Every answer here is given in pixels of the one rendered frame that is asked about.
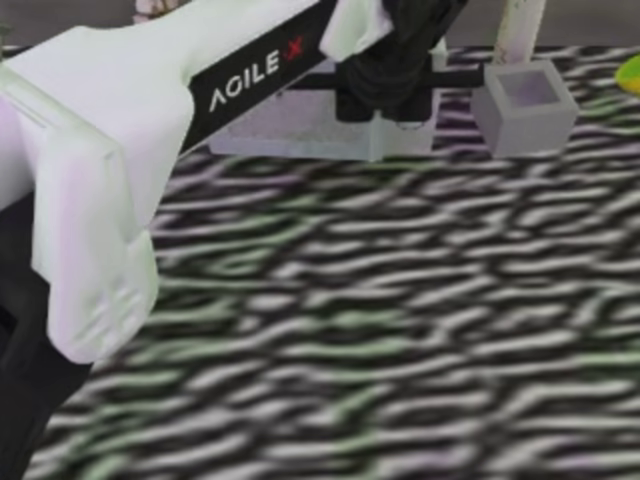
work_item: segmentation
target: yellow and green object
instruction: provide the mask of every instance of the yellow and green object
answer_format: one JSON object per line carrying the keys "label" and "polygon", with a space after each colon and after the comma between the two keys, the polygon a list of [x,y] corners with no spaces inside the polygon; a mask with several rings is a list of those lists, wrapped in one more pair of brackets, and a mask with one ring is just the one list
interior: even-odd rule
{"label": "yellow and green object", "polygon": [[631,58],[618,69],[616,82],[623,90],[640,96],[640,55]]}

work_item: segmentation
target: black and white striped pattern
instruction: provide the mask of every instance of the black and white striped pattern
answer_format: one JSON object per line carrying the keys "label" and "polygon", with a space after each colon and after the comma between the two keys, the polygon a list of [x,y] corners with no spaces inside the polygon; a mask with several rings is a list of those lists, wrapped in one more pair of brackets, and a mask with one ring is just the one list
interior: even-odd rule
{"label": "black and white striped pattern", "polygon": [[28,478],[639,478],[636,53],[542,53],[582,107],[559,156],[491,160],[446,92],[419,161],[186,158],[157,311]]}

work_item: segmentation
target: gray box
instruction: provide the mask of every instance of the gray box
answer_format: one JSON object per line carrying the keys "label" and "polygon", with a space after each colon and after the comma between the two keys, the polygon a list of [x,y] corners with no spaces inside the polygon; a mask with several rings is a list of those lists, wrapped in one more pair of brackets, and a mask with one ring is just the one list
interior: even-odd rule
{"label": "gray box", "polygon": [[580,109],[553,62],[487,65],[471,112],[496,158],[561,150]]}

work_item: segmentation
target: background wall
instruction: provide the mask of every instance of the background wall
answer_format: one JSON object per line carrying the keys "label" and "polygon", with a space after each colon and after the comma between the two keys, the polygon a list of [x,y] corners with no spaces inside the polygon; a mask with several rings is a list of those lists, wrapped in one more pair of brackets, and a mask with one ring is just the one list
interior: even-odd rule
{"label": "background wall", "polygon": [[[504,0],[471,0],[449,36],[450,45],[489,45]],[[74,25],[131,23],[134,0],[0,0],[0,21],[14,26],[10,41],[33,44]],[[640,45],[639,0],[550,0],[541,45]]]}

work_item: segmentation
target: white pole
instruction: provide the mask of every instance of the white pole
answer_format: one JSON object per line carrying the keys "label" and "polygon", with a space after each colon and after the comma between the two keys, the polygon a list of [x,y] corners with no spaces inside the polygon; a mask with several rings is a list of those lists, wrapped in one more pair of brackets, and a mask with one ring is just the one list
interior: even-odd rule
{"label": "white pole", "polygon": [[496,64],[531,60],[547,0],[505,0],[493,53]]}

